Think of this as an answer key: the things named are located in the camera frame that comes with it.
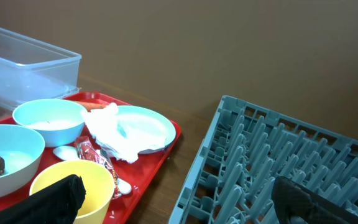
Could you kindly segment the light blue bowl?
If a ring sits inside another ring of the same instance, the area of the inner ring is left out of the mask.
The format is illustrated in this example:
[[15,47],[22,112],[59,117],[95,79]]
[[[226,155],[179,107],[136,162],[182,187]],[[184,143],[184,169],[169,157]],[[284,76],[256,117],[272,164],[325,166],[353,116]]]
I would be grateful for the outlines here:
[[28,101],[12,113],[16,124],[39,132],[46,147],[71,144],[85,126],[82,114],[86,108],[79,103],[61,99]]

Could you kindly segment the clear plastic bin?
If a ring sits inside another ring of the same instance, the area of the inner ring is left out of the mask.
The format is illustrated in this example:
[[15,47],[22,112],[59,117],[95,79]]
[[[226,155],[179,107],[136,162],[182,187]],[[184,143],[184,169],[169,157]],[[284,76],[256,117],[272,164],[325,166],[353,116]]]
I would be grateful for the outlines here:
[[80,60],[78,53],[0,28],[0,106],[14,110],[78,93]]

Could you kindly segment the white napkin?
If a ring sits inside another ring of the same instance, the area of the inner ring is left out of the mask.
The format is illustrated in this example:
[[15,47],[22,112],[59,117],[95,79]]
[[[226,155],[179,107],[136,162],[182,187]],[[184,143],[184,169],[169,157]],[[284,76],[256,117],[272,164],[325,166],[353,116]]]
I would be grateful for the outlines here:
[[90,134],[101,148],[106,149],[108,156],[128,163],[138,160],[141,143],[126,139],[117,130],[118,105],[110,103],[103,109],[87,111],[82,114]]

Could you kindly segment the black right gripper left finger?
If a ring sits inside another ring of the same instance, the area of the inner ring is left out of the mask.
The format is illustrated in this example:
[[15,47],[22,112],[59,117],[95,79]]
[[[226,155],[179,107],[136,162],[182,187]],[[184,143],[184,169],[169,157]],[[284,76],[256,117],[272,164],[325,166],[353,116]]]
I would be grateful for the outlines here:
[[73,224],[85,196],[82,178],[71,174],[0,211],[0,224]]

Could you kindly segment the orange carrot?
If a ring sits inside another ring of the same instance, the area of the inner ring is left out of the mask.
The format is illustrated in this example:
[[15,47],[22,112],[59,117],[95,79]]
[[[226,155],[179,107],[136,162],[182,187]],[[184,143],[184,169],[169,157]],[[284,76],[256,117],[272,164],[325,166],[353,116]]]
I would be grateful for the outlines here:
[[103,109],[107,107],[107,105],[99,104],[99,103],[89,103],[84,101],[75,101],[75,103],[80,104],[81,106],[84,106],[87,111],[96,110],[96,109]]

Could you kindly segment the pale green bowl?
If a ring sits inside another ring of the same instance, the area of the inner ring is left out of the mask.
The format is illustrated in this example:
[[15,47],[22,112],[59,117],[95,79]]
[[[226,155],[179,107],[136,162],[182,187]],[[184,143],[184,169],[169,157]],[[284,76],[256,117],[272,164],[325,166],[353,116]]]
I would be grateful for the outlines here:
[[37,131],[14,124],[0,124],[0,157],[4,172],[0,175],[0,197],[27,184],[35,175],[45,140]]

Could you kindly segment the red candy wrapper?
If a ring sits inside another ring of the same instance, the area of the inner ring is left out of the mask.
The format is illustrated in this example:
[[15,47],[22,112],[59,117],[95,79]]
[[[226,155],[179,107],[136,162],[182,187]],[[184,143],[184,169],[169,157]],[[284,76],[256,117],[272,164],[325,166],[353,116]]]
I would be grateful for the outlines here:
[[88,136],[80,136],[74,142],[74,147],[77,151],[79,159],[95,162],[106,168],[113,177],[115,190],[112,199],[117,199],[122,196],[117,183],[117,174],[114,167],[109,160],[109,157],[103,156],[100,150],[96,150]]

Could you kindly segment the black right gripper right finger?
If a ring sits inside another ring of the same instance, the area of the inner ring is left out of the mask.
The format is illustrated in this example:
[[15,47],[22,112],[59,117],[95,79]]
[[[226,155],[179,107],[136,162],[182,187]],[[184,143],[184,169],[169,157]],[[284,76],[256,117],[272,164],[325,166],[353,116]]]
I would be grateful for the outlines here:
[[358,216],[284,177],[275,178],[272,200],[279,224],[358,224]]

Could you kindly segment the grey dishwasher rack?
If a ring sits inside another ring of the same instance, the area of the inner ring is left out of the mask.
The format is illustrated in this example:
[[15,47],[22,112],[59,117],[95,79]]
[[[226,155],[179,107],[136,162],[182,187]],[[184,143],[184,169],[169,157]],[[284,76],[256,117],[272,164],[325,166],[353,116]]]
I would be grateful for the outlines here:
[[358,215],[358,140],[225,95],[170,223],[276,223],[285,176]]

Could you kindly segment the white plastic spoon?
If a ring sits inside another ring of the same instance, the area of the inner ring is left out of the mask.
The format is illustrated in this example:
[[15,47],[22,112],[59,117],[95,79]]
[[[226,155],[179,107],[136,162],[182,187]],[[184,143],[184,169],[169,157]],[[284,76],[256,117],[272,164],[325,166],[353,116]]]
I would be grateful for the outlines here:
[[[63,161],[71,161],[71,160],[79,159],[76,149],[73,146],[56,147],[53,150],[53,153]],[[128,182],[120,179],[119,177],[117,178],[117,186],[118,189],[120,190],[120,193],[122,193],[123,195],[128,195],[132,191],[131,185]]]

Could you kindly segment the red plastic tray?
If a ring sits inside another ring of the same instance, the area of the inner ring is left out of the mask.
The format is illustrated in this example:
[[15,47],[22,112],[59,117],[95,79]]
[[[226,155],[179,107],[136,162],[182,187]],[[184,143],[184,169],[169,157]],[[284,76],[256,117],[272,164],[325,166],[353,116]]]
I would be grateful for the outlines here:
[[[117,105],[130,105],[125,101],[118,100],[111,96],[92,91],[80,92],[66,97],[65,100],[105,105],[110,103],[116,103]],[[171,122],[175,127],[176,137],[171,143],[171,145],[169,145],[163,151],[151,154],[140,154],[138,160],[133,164],[128,164],[124,161],[117,161],[115,159],[112,159],[114,169],[116,170],[118,176],[120,178],[123,178],[126,182],[130,183],[133,188],[132,193],[130,193],[129,196],[122,196],[118,199],[111,201],[103,223],[125,223],[130,217],[130,214],[135,209],[139,200],[143,196],[144,192],[147,190],[159,168],[161,168],[162,164],[168,157],[170,151],[172,150],[173,146],[176,144],[181,135],[181,127],[176,122]],[[15,122],[12,116],[0,119],[0,124],[14,123]],[[39,168],[35,173],[34,178],[31,179],[29,183],[25,184],[19,190],[16,190],[15,192],[7,196],[1,197],[0,211],[5,210],[6,208],[15,205],[27,198],[29,196],[31,183],[33,182],[35,177],[44,169],[60,161],[61,160],[53,154],[52,148],[45,148],[40,160]]]

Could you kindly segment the yellow plastic cup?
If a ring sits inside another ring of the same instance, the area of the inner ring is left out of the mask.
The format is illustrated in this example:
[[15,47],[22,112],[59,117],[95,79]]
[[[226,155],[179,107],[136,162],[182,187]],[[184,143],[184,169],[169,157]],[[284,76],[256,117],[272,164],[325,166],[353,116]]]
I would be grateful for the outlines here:
[[100,164],[86,160],[56,163],[38,174],[30,186],[29,194],[33,195],[71,174],[82,178],[86,190],[85,201],[74,224],[102,224],[115,185],[112,174]]

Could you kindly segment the light blue plate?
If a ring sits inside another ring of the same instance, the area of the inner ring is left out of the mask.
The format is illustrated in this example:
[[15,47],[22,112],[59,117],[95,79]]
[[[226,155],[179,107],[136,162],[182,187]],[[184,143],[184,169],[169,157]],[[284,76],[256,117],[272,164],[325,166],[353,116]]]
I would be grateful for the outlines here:
[[120,105],[117,130],[128,140],[141,143],[139,154],[166,149],[176,138],[173,123],[160,113],[140,106]]

